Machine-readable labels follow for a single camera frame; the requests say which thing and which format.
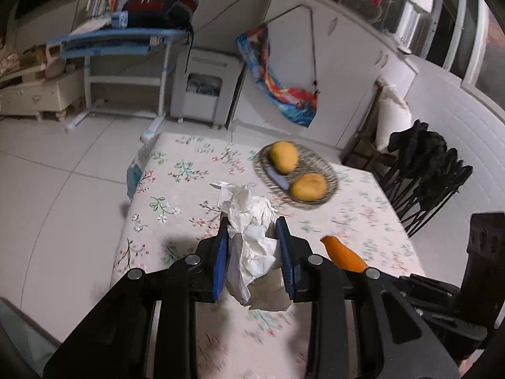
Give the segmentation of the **white tissue paper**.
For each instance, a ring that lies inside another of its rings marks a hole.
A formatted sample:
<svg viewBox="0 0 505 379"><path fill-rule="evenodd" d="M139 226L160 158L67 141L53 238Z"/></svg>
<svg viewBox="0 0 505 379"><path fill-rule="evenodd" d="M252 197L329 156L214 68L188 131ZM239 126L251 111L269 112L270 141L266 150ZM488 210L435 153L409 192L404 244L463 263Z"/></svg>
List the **white tissue paper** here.
<svg viewBox="0 0 505 379"><path fill-rule="evenodd" d="M229 220L229 294L250 310L285 311L291 305L282 281L276 238L277 210L246 185L217 182L217 207Z"/></svg>

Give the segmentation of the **yellow mango right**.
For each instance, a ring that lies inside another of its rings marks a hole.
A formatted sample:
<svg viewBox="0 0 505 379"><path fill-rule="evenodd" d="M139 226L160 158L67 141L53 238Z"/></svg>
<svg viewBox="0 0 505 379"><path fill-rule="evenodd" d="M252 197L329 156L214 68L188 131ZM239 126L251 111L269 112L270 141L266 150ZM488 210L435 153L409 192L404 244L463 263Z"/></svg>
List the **yellow mango right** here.
<svg viewBox="0 0 505 379"><path fill-rule="evenodd" d="M305 202L314 202L326 194L328 182L316 173L305 174L297 178L289 188L291 197Z"/></svg>

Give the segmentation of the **yellow mango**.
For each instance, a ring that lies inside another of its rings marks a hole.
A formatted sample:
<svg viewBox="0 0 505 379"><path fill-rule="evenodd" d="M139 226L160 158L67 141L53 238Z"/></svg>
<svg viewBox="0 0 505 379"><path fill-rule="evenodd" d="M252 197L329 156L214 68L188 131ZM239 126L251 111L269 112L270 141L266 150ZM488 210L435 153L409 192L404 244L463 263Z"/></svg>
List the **yellow mango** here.
<svg viewBox="0 0 505 379"><path fill-rule="evenodd" d="M297 147L288 141L278 141L271 145L269 157L276 170L283 175L293 172L299 161Z"/></svg>
<svg viewBox="0 0 505 379"><path fill-rule="evenodd" d="M297 178L289 188L291 197L305 202L314 202L326 194L328 182L316 173L305 174Z"/></svg>

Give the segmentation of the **floral white tablecloth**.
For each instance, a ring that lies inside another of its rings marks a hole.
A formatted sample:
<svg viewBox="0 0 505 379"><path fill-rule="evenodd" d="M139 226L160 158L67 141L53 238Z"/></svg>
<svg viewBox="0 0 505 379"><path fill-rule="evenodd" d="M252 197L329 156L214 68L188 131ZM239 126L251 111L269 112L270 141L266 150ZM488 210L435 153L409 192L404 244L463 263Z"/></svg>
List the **floral white tablecloth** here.
<svg viewBox="0 0 505 379"><path fill-rule="evenodd" d="M143 146L127 172L131 205L112 280L129 269L166 269L214 236L229 215L232 286L215 304L199 304L197 366L202 378L302 378L311 307L284 290L274 225L325 255L337 237L368 265L391 275L421 272L403 226L372 175L334 166L336 194L305 210L258 175L256 146L195 134L164 133Z"/></svg>

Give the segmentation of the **woven fruit plate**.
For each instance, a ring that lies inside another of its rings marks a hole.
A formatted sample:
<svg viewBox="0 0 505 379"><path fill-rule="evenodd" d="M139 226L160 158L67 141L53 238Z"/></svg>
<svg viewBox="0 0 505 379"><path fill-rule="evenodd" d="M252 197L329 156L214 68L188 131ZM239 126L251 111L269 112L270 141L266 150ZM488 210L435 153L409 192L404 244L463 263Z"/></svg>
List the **woven fruit plate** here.
<svg viewBox="0 0 505 379"><path fill-rule="evenodd" d="M270 159L272 144L261 148L253 158L253 166L258 177L263 181L268 190L275 196L283 199L293 207L302 210L315 210L328 203L339 189L339 181L333 167L319 154L301 144L294 143L298 152L298 164L293 172L288 174L279 173ZM303 175L318 174L326 180L326 190L317 200L304 201L292 196L290 187Z"/></svg>

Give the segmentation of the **yellow mango left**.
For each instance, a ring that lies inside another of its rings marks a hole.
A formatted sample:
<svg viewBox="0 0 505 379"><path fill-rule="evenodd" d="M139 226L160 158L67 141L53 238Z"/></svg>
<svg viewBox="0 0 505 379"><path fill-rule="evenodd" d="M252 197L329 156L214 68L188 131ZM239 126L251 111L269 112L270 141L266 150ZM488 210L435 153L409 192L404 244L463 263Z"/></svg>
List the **yellow mango left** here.
<svg viewBox="0 0 505 379"><path fill-rule="evenodd" d="M271 145L269 157L276 170L283 175L293 172L299 161L297 147L288 141L278 141Z"/></svg>

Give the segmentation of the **wooden chair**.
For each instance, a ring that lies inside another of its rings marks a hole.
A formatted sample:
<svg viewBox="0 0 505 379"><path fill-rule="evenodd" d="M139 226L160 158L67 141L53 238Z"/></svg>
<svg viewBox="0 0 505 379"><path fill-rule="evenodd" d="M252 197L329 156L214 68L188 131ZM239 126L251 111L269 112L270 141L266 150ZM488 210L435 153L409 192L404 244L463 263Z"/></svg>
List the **wooden chair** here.
<svg viewBox="0 0 505 379"><path fill-rule="evenodd" d="M396 157L379 152L375 142L378 123L378 101L385 87L387 87L387 83L379 77L375 82L375 95L371 106L342 158L343 165L348 165L349 162L356 159L364 160L365 163L361 169L372 171L379 164L387 168L391 168L395 164Z"/></svg>

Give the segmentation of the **colourful tote bag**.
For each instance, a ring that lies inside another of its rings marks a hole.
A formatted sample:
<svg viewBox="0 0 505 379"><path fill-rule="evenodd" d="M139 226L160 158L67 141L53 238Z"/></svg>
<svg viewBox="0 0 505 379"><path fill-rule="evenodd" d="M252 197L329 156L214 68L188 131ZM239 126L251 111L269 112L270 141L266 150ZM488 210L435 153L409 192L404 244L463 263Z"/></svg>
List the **colourful tote bag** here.
<svg viewBox="0 0 505 379"><path fill-rule="evenodd" d="M318 111L318 75L313 30L262 24L235 43L263 95L287 120L308 128Z"/></svg>

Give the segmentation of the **black folding chairs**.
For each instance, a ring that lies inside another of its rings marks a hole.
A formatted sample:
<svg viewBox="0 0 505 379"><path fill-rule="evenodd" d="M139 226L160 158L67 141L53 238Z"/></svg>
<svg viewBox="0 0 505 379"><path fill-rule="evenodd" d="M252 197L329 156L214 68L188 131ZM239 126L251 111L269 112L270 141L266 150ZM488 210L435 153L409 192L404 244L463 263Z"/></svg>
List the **black folding chairs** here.
<svg viewBox="0 0 505 379"><path fill-rule="evenodd" d="M426 122L391 134L388 151L396 161L380 185L409 237L417 234L445 204L459 193L473 173L456 148Z"/></svg>

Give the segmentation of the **white cushion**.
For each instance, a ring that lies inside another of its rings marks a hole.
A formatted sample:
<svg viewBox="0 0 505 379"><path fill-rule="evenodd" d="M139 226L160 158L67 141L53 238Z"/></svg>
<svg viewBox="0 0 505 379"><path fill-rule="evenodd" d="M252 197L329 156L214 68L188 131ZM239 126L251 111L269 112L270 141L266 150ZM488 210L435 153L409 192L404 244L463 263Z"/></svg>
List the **white cushion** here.
<svg viewBox="0 0 505 379"><path fill-rule="evenodd" d="M408 130L413 125L413 116L407 103L393 87L382 87L377 101L376 148L381 153L388 153L390 136Z"/></svg>

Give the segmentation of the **white air purifier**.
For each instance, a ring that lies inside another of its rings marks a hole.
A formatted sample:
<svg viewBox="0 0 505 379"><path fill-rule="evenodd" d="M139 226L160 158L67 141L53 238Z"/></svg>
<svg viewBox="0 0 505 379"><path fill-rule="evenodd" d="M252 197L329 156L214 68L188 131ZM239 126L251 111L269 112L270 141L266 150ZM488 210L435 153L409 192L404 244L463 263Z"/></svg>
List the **white air purifier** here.
<svg viewBox="0 0 505 379"><path fill-rule="evenodd" d="M241 61L231 55L183 48L178 55L171 91L170 116L220 128L227 122L241 75Z"/></svg>

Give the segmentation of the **blue study desk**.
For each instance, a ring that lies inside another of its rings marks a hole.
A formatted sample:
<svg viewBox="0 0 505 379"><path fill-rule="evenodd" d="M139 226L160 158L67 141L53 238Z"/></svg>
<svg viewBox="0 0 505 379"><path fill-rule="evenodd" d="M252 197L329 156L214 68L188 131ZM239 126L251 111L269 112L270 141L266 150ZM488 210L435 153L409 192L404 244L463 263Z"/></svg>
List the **blue study desk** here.
<svg viewBox="0 0 505 379"><path fill-rule="evenodd" d="M84 109L66 124L66 131L75 130L92 115L144 118L151 123L140 141L150 142L167 116L165 98L172 45L191 40L189 31L178 29L106 28L48 41L46 47L57 49L60 58L84 61ZM109 105L107 99L92 96L95 85L156 88L157 102L144 108L124 102Z"/></svg>

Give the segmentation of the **cream tv cabinet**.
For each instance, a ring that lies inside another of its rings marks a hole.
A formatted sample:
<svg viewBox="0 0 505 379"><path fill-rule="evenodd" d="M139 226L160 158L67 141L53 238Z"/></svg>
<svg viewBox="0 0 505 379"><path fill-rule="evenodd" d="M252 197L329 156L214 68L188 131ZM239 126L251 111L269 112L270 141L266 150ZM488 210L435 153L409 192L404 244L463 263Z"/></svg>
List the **cream tv cabinet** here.
<svg viewBox="0 0 505 379"><path fill-rule="evenodd" d="M64 72L55 79L45 78L45 64L10 73L1 78L1 116L35 117L52 113L65 120L68 108L84 99L81 69Z"/></svg>

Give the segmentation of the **dark striped backpack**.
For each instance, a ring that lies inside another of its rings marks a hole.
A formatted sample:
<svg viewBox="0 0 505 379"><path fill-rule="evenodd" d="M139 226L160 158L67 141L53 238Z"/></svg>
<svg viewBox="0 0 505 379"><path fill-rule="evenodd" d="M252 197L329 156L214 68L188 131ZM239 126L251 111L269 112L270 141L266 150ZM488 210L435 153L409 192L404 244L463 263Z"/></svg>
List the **dark striped backpack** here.
<svg viewBox="0 0 505 379"><path fill-rule="evenodd" d="M127 0L122 11L128 13L130 28L193 31L193 14L201 0Z"/></svg>

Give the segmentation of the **white wall cabinet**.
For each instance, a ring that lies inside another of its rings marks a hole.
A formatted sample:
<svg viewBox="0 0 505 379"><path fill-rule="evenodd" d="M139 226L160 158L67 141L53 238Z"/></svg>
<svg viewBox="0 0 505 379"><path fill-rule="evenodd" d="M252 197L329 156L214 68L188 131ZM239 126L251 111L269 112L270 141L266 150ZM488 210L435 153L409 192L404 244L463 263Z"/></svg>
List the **white wall cabinet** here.
<svg viewBox="0 0 505 379"><path fill-rule="evenodd" d="M318 75L318 111L312 124L293 124L246 74L231 128L278 138L292 137L342 151L365 119L381 77L406 96L417 70L394 40L331 0L268 0L263 20L274 27L313 30Z"/></svg>

